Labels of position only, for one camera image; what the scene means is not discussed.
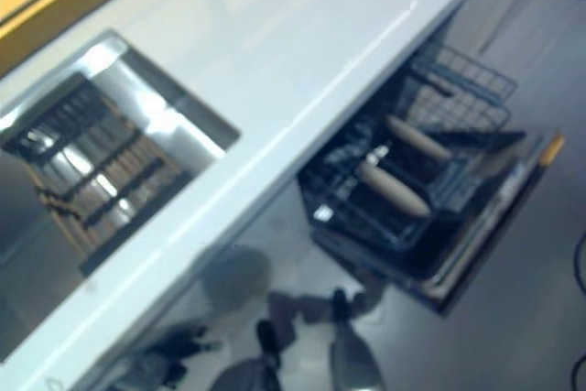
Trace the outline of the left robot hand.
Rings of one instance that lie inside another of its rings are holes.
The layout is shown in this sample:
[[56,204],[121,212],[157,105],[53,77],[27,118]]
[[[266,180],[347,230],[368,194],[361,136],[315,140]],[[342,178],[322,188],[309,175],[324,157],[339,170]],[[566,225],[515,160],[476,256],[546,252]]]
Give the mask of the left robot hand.
[[219,351],[223,342],[205,341],[208,327],[183,325],[164,333],[137,358],[143,371],[154,370],[160,383],[179,381],[187,373],[184,361],[193,356]]

